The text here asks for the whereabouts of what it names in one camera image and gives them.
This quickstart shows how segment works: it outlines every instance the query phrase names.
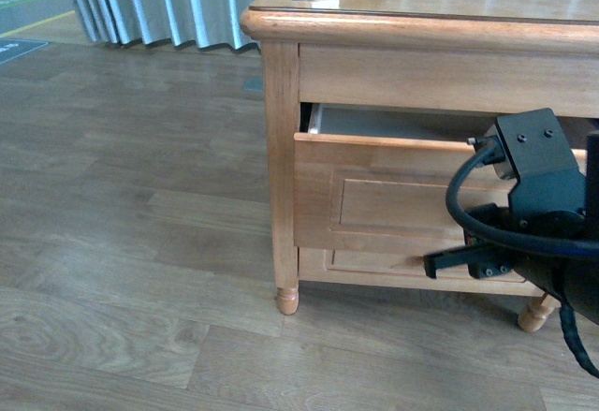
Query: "laminate flooring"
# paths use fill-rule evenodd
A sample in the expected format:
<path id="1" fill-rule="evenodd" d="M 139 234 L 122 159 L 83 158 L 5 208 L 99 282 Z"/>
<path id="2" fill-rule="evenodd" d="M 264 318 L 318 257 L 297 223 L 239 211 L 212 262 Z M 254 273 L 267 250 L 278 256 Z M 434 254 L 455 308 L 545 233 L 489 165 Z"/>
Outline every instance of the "laminate flooring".
<path id="1" fill-rule="evenodd" d="M 0 409 L 599 409 L 522 298 L 305 283 L 283 317 L 259 58 L 61 40 L 0 66 Z"/>

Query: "open drawer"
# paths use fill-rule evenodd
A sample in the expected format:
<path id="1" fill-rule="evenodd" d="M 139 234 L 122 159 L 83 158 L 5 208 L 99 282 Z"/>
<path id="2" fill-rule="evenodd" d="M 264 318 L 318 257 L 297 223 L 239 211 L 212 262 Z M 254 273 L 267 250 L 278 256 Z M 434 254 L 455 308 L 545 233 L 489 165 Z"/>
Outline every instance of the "open drawer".
<path id="1" fill-rule="evenodd" d="M 428 281 L 423 278 L 422 256 L 463 244 L 462 229 L 446 210 L 445 192 L 473 149 L 447 133 L 460 134 L 460 139 L 481 136 L 492 124 L 492 116 L 412 112 L 397 119 L 410 128 L 420 121 L 417 138 L 295 135 L 294 238 L 300 278 L 378 285 L 391 281 L 390 286 L 405 286 L 390 279 L 395 275 L 422 287 L 419 283 Z M 584 164 L 584 152 L 577 154 Z M 460 191 L 460 203 L 465 208 L 489 202 L 506 205 L 513 185 L 499 180 L 493 167 L 476 169 Z M 379 279 L 367 281 L 367 274 Z M 471 281 L 465 268 L 440 272 L 440 278 Z M 492 281 L 521 283 L 522 279 L 511 273 Z M 526 287 L 530 292 L 532 286 Z"/>

